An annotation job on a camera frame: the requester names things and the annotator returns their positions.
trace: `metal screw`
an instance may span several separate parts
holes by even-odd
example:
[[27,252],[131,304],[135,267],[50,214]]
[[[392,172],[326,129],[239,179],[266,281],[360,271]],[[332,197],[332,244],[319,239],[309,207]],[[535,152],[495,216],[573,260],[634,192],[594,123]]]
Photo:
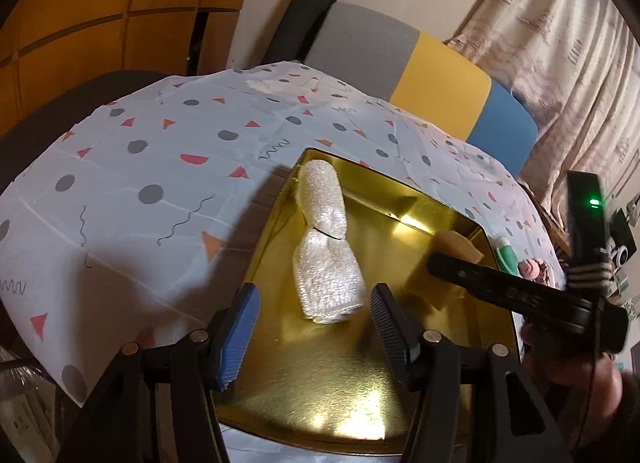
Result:
[[189,335],[191,342],[204,342],[207,338],[209,338],[209,333],[204,331],[204,329],[196,329],[196,331],[192,331]]
[[122,351],[123,355],[130,357],[138,352],[138,344],[135,342],[129,342],[128,344],[124,344],[120,351]]
[[494,344],[491,350],[494,352],[494,355],[498,357],[505,357],[509,354],[509,348],[502,344]]
[[442,340],[442,335],[431,329],[425,331],[422,336],[427,342],[431,342],[432,344],[437,344]]

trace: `blue cushion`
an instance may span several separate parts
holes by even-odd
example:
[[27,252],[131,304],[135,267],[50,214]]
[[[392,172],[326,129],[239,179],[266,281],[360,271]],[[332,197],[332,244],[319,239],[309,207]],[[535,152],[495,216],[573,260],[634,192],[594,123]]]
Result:
[[492,78],[489,97],[466,143],[495,157],[516,177],[537,136],[538,126],[530,114]]

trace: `green bottle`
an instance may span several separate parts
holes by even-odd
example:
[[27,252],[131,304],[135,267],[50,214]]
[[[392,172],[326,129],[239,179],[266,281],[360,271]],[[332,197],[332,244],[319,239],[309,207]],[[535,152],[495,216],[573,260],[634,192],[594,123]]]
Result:
[[495,258],[498,261],[498,269],[512,275],[520,276],[518,271],[518,256],[514,252],[509,240],[502,234],[493,239]]

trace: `chair backrest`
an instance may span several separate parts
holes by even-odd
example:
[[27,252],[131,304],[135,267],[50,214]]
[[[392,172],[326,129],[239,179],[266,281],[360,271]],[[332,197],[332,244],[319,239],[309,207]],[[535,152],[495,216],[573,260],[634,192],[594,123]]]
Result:
[[335,3],[305,64],[478,146],[514,176],[535,143],[535,123],[504,88],[443,43],[377,11]]

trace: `white tablecloth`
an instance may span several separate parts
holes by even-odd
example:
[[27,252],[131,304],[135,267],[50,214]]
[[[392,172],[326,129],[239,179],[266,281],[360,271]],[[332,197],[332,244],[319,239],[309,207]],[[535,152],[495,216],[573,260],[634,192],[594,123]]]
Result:
[[120,345],[175,342],[228,303],[310,146],[415,186],[561,273],[509,173],[436,126],[291,62],[169,77],[96,109],[0,196],[2,301],[72,398]]

